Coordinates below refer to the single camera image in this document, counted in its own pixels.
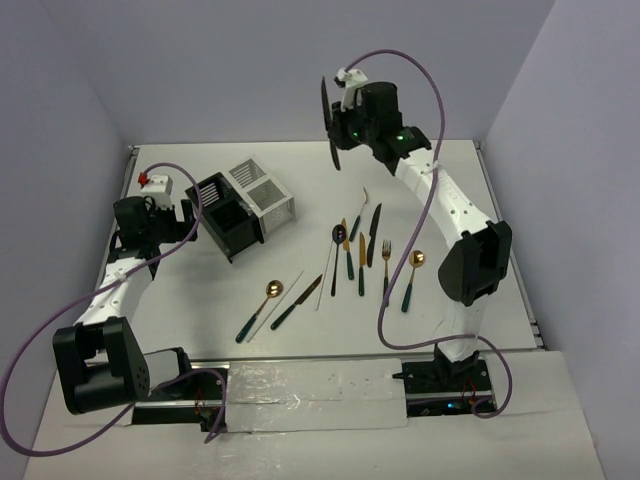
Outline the black serrated knife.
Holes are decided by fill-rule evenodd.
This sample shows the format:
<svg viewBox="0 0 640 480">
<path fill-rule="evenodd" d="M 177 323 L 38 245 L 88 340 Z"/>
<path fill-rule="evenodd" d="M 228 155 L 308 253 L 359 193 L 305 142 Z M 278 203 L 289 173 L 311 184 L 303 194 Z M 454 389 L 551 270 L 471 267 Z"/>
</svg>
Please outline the black serrated knife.
<svg viewBox="0 0 640 480">
<path fill-rule="evenodd" d="M 337 171 L 340 171 L 341 170 L 341 165 L 340 165 L 338 150 L 337 150 L 337 147 L 334 144 L 334 142 L 332 140 L 332 137 L 331 137 L 332 111 L 331 111 L 331 107 L 330 107 L 330 104 L 329 104 L 329 98 L 328 98 L 328 92 L 327 92 L 325 77 L 322 77 L 322 79 L 321 79 L 321 105 L 322 105 L 322 113 L 323 113 L 325 131 L 326 131 L 326 134 L 327 134 L 327 138 L 329 140 L 329 149 L 330 149 L 331 159 L 332 159 L 334 168 Z"/>
</svg>

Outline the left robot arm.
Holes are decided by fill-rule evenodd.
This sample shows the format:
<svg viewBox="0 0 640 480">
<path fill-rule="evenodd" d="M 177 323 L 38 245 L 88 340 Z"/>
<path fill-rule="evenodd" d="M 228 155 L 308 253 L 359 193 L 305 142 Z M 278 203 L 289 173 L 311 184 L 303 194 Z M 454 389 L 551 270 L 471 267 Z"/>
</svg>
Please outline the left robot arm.
<svg viewBox="0 0 640 480">
<path fill-rule="evenodd" d="M 196 211 L 181 200 L 183 219 L 173 205 L 153 196 L 114 203 L 116 230 L 108 249 L 99 294 L 71 327 L 60 328 L 52 344 L 65 404 L 84 414 L 137 402 L 148 396 L 152 376 L 130 321 L 144 291 L 155 279 L 160 246 L 197 239 Z"/>
</svg>

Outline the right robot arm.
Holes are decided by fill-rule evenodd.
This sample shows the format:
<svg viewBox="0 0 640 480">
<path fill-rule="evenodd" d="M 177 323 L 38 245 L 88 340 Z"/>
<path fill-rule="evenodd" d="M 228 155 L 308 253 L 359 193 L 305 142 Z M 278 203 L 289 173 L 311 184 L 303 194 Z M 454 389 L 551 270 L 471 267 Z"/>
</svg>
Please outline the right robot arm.
<svg viewBox="0 0 640 480">
<path fill-rule="evenodd" d="M 446 359 L 436 364 L 434 377 L 441 388 L 455 391 L 470 375 L 465 361 L 477 351 L 485 299 L 507 274 L 512 230 L 479 210 L 439 166 L 422 131 L 404 125 L 395 84 L 371 82 L 359 70 L 340 71 L 334 81 L 341 100 L 321 95 L 332 160 L 339 160 L 341 150 L 369 147 L 428 208 L 449 249 L 438 280 L 448 298 L 444 324 L 450 331 L 437 349 Z"/>
</svg>

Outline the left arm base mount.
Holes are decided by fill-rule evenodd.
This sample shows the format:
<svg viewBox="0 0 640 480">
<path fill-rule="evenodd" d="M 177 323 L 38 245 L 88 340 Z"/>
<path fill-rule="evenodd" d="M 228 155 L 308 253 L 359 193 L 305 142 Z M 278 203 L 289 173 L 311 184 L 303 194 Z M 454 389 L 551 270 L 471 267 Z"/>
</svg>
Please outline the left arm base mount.
<svg viewBox="0 0 640 480">
<path fill-rule="evenodd" d="M 153 391 L 133 409 L 136 426 L 197 425 L 201 432 L 214 426 L 223 396 L 226 368 L 215 368 L 221 376 L 198 373 L 173 385 Z"/>
</svg>

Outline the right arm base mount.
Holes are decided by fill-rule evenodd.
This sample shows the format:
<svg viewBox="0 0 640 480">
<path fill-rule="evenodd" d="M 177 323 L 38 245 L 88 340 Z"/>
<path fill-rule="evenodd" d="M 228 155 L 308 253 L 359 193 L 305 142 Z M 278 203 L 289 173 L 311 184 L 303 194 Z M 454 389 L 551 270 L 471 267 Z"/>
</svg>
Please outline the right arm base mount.
<svg viewBox="0 0 640 480">
<path fill-rule="evenodd" d="M 409 418 L 471 415 L 473 407 L 479 414 L 496 411 L 491 379 L 483 359 L 466 373 L 449 380 L 438 376 L 435 360 L 403 362 L 401 370 L 392 378 L 403 383 Z"/>
</svg>

